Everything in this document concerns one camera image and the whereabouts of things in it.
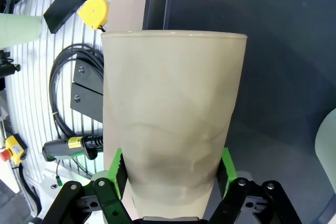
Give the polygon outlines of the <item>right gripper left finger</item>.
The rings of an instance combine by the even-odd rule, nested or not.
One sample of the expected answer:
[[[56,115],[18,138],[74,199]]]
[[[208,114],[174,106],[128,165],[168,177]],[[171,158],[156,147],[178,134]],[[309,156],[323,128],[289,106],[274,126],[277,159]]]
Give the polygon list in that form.
[[[133,224],[122,203],[127,179],[122,149],[118,148],[105,177],[85,186],[73,180],[62,186],[51,205],[51,224],[84,224],[99,210],[107,224]]]

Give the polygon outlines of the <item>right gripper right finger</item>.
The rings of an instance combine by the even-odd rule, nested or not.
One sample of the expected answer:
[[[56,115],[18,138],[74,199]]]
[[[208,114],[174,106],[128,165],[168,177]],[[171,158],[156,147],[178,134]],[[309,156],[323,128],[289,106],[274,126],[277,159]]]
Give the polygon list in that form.
[[[208,224],[235,224],[242,211],[250,212],[259,224],[302,224],[278,181],[258,185],[238,177],[228,148],[222,151],[216,179],[222,200]]]

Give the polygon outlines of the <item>tall pale green cup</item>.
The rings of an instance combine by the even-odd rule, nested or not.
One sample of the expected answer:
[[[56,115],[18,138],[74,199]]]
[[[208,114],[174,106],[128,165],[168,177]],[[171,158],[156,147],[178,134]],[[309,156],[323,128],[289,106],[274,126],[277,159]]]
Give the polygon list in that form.
[[[317,131],[315,152],[336,190],[336,108],[325,117]]]

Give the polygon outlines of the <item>tall brown cup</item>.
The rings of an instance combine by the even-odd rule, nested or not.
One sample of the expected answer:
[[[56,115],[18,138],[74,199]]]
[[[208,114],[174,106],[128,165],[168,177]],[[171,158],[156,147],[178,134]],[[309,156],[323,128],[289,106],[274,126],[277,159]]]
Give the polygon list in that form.
[[[139,217],[203,216],[246,42],[214,31],[102,34],[109,114]]]

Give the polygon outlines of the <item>black metal block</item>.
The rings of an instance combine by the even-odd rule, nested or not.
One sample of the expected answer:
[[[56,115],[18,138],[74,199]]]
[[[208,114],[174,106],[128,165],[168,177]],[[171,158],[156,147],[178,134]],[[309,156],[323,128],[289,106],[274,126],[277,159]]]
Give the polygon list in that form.
[[[70,107],[100,123],[103,122],[103,95],[76,83],[71,85]]]
[[[95,68],[86,62],[76,61],[73,81],[96,93],[103,94],[103,81]]]

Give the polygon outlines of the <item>yellow emergency stop box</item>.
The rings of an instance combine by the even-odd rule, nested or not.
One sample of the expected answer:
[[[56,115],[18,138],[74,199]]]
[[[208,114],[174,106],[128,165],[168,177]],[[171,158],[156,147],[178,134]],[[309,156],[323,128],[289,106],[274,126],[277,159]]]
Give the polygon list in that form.
[[[27,156],[27,145],[19,134],[9,136],[5,140],[5,148],[0,152],[0,158],[6,162],[11,160],[16,166],[19,166]]]

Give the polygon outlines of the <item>black plastic tray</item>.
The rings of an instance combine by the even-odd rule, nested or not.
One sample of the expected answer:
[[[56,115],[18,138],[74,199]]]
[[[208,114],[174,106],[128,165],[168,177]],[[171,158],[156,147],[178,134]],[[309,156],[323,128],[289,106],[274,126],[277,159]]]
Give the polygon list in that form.
[[[240,176],[280,182],[303,224],[327,224],[315,137],[336,111],[336,0],[146,0],[143,28],[247,35],[225,145]]]

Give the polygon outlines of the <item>yellow plastic housing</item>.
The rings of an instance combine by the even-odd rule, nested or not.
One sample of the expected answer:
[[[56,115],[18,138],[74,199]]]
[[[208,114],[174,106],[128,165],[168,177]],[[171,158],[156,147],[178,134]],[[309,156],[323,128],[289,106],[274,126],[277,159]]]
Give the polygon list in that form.
[[[78,9],[77,14],[92,30],[97,30],[107,23],[109,2],[107,0],[87,0]]]

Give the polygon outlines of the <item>pale green cylinder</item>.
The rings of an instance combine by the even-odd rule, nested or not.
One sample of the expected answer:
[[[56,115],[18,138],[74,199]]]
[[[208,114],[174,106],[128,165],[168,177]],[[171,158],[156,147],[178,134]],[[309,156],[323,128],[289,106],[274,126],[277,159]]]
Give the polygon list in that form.
[[[0,13],[0,49],[37,40],[40,17]]]

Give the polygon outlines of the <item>long black metal bar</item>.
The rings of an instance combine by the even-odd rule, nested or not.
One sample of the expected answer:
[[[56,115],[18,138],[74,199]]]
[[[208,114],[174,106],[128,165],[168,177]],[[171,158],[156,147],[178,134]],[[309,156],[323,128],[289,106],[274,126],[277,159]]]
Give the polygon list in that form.
[[[44,13],[51,34],[56,34],[86,0],[54,0]]]

